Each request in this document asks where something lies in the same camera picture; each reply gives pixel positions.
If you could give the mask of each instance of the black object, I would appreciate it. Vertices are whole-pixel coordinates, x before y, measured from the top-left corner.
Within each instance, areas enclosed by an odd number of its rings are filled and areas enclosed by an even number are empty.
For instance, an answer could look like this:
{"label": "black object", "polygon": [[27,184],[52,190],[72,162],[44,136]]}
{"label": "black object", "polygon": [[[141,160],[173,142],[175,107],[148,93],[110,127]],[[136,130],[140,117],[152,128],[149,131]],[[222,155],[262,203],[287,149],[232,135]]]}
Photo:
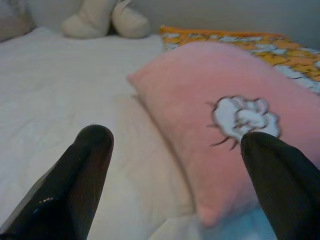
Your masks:
{"label": "black object", "polygon": [[85,240],[105,183],[114,138],[84,128],[0,228],[0,240]]}
{"label": "black object", "polygon": [[311,161],[262,132],[242,138],[241,154],[277,238],[320,240],[320,171]]}

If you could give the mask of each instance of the white wall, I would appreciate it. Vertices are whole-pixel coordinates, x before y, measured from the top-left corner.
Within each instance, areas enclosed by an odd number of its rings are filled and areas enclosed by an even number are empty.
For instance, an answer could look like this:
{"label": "white wall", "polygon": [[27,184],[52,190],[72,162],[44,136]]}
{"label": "white wall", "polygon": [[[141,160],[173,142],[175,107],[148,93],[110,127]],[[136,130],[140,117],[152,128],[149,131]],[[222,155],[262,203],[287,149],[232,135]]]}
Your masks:
{"label": "white wall", "polygon": [[[55,27],[79,7],[81,0],[28,0],[42,8],[41,20]],[[229,31],[283,33],[294,41],[320,49],[320,0],[132,0],[161,25]]]}

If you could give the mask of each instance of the cloud design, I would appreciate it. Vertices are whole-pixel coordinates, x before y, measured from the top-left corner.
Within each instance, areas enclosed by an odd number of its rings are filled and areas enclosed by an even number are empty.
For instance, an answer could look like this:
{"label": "cloud design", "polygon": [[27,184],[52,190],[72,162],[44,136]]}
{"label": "cloud design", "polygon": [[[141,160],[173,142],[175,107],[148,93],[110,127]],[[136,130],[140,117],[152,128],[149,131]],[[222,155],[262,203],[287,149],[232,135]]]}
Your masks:
{"label": "cloud design", "polygon": [[181,36],[180,33],[170,33],[170,32],[167,32],[167,33],[163,34],[163,37],[165,37],[165,38],[171,38],[171,39],[179,38],[180,36]]}
{"label": "cloud design", "polygon": [[307,47],[299,47],[300,50],[302,51],[307,51],[311,54],[320,54],[320,51],[312,49],[312,48],[307,48]]}
{"label": "cloud design", "polygon": [[237,36],[224,36],[219,39],[221,42],[234,43],[234,42],[257,42],[261,41],[261,36],[252,37],[237,37]]}
{"label": "cloud design", "polygon": [[234,149],[246,133],[263,132],[275,137],[281,133],[278,116],[269,112],[268,102],[263,98],[246,100],[242,96],[224,97],[215,104],[211,117],[214,127],[226,136],[223,141],[211,146],[234,139]]}
{"label": "cloud design", "polygon": [[210,35],[209,39],[218,39],[219,35],[214,34],[214,35]]}
{"label": "cloud design", "polygon": [[288,78],[294,80],[300,86],[303,86],[315,94],[320,95],[320,82],[313,81],[303,73],[294,71],[290,66],[277,65],[274,66],[276,70],[286,75]]}
{"label": "cloud design", "polygon": [[206,36],[204,36],[201,33],[189,33],[188,37],[192,39],[199,39],[199,38],[205,38]]}
{"label": "cloud design", "polygon": [[179,44],[177,44],[177,43],[169,43],[169,42],[166,42],[166,43],[164,44],[164,49],[165,49],[166,51],[176,49],[177,47],[179,47]]}
{"label": "cloud design", "polygon": [[251,50],[251,53],[264,53],[264,52],[270,52],[277,55],[283,55],[286,53],[286,49],[284,48],[278,48],[274,44],[256,44],[255,45],[258,49]]}

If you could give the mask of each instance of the bedding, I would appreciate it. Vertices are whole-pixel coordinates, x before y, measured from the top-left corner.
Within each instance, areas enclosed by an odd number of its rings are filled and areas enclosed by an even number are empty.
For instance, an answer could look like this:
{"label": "bedding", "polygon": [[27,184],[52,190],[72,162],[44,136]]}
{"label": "bedding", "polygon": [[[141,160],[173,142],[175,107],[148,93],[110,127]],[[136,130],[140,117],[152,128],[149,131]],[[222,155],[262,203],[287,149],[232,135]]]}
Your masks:
{"label": "bedding", "polygon": [[275,240],[261,209],[203,229],[176,158],[126,77],[162,53],[158,36],[74,40],[46,28],[0,44],[0,224],[79,130],[114,151],[88,240]]}
{"label": "bedding", "polygon": [[192,42],[220,42],[237,46],[261,58],[276,70],[320,94],[320,51],[292,42],[281,34],[193,30],[163,26],[160,34],[169,51]]}
{"label": "bedding", "polygon": [[258,204],[241,158],[244,134],[281,138],[320,167],[319,96],[241,49],[193,42],[129,81],[173,145],[207,227]]}
{"label": "bedding", "polygon": [[0,0],[0,42],[27,34],[33,26],[24,0]]}

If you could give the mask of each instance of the cream pillow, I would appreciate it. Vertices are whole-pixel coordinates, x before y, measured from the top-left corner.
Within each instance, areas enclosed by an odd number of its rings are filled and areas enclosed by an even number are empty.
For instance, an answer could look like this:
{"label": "cream pillow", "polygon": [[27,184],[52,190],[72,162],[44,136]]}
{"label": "cream pillow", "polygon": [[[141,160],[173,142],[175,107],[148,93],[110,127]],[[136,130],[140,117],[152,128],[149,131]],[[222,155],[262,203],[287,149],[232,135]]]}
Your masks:
{"label": "cream pillow", "polygon": [[123,37],[140,39],[150,34],[148,19],[130,7],[131,0],[118,2],[112,12],[112,23]]}
{"label": "cream pillow", "polygon": [[115,120],[115,126],[107,125],[114,150],[88,239],[149,239],[166,220],[195,212],[189,188],[176,158],[135,98],[121,94],[103,107]]}
{"label": "cream pillow", "polygon": [[80,10],[62,23],[61,31],[67,37],[78,39],[106,36],[116,3],[117,0],[84,0]]}

